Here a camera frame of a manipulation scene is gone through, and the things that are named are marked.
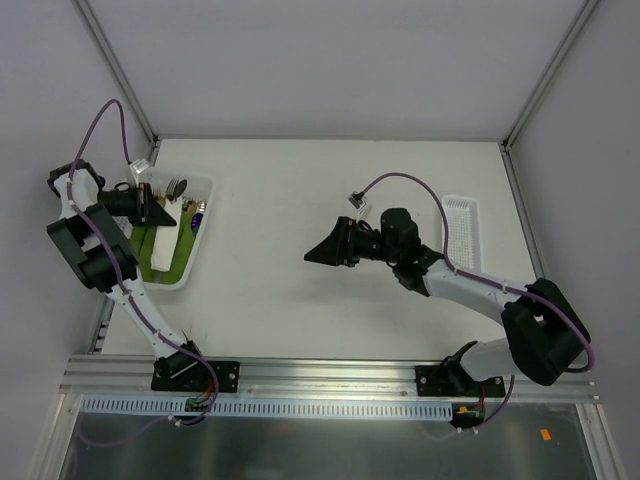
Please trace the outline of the white paper napkin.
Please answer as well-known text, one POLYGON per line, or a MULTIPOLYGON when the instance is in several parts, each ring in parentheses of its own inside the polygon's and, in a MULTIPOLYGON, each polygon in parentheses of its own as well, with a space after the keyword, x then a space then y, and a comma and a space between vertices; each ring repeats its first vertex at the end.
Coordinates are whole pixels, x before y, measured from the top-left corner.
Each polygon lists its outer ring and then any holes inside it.
POLYGON ((175 225, 159 226, 156 230, 151 254, 151 268, 158 272, 167 272, 171 267, 182 215, 181 198, 178 197, 174 201, 167 200, 165 211, 175 221, 175 225))

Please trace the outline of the silver fork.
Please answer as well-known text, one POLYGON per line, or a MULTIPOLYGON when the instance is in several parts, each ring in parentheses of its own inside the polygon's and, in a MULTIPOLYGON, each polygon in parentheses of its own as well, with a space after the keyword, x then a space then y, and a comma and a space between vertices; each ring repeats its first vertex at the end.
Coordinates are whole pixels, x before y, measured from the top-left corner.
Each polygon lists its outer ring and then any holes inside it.
POLYGON ((165 191, 165 196, 164 196, 166 201, 169 201, 169 202, 173 201, 174 194, 175 194, 175 188, 177 186, 177 183, 178 183, 178 179, 177 178, 172 178, 169 181, 169 183, 167 185, 167 188, 166 188, 166 191, 165 191))

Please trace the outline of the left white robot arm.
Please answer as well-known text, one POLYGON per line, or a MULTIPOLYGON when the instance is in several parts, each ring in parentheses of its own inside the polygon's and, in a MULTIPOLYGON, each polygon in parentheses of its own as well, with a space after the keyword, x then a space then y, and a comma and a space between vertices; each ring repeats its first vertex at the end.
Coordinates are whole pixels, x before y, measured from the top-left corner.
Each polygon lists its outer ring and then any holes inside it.
POLYGON ((61 203, 59 219, 46 227, 73 273, 119 305, 151 345, 152 388, 213 392, 217 377, 199 349, 172 328, 145 290, 138 256, 117 224, 169 227, 174 220, 147 182, 123 182, 112 190, 90 163, 80 159, 52 170, 47 184, 61 203))

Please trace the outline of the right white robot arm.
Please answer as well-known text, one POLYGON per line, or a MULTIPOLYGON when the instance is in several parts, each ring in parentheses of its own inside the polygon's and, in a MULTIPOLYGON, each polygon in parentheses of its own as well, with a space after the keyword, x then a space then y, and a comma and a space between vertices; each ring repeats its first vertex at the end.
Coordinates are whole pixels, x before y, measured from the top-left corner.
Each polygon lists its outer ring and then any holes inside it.
POLYGON ((573 363, 581 354, 594 359, 588 331, 555 283, 539 278, 511 285, 463 271, 422 243, 403 208, 384 211, 377 229, 339 217, 304 259, 332 267, 354 267, 362 259, 383 262, 405 289, 451 301, 502 326, 504 338, 471 341, 427 376, 427 385, 439 393, 476 395, 482 383, 517 373, 551 386, 562 374, 576 372, 573 363))

